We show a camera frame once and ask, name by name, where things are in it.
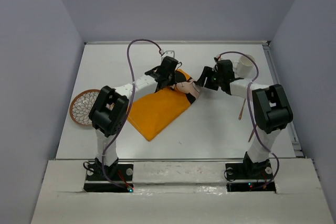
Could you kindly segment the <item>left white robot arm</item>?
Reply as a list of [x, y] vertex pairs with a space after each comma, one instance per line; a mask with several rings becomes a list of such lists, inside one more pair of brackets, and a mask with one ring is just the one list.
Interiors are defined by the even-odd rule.
[[166, 56], [159, 66], [145, 72], [137, 80], [117, 88], [105, 86], [100, 90], [89, 113], [97, 136], [95, 165], [89, 166], [89, 169], [104, 179], [115, 176], [118, 165], [116, 137], [127, 120], [132, 103], [172, 84], [177, 65], [176, 59]]

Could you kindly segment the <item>yellow cartoon cloth napkin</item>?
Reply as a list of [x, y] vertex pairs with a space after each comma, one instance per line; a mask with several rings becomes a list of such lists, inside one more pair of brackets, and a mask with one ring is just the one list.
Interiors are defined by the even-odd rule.
[[200, 91], [196, 81], [178, 69], [174, 84], [133, 102], [128, 121], [150, 142], [198, 99]]

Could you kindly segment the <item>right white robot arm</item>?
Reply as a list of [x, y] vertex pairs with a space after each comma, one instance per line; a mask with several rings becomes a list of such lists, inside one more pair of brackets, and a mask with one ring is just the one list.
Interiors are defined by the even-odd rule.
[[256, 179], [270, 169], [269, 158], [276, 155], [272, 146], [280, 132], [293, 119], [293, 113], [285, 91], [280, 84], [271, 86], [254, 83], [234, 74], [230, 60], [220, 60], [214, 67], [204, 67], [197, 85], [246, 100], [254, 139], [241, 163], [226, 165], [229, 181]]

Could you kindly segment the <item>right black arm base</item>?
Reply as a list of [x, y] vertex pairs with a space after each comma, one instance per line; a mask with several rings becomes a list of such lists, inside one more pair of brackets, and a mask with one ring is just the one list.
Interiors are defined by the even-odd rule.
[[229, 193], [276, 192], [269, 159], [261, 163], [253, 163], [246, 154], [242, 162], [226, 163], [223, 175], [227, 181], [226, 189]]

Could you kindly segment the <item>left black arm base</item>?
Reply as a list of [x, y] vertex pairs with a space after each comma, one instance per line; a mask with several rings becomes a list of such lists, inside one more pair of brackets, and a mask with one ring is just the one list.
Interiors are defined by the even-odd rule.
[[104, 166], [95, 159], [85, 161], [83, 167], [86, 170], [83, 190], [88, 193], [132, 193], [133, 168], [132, 163], [119, 163], [116, 161], [110, 167]]

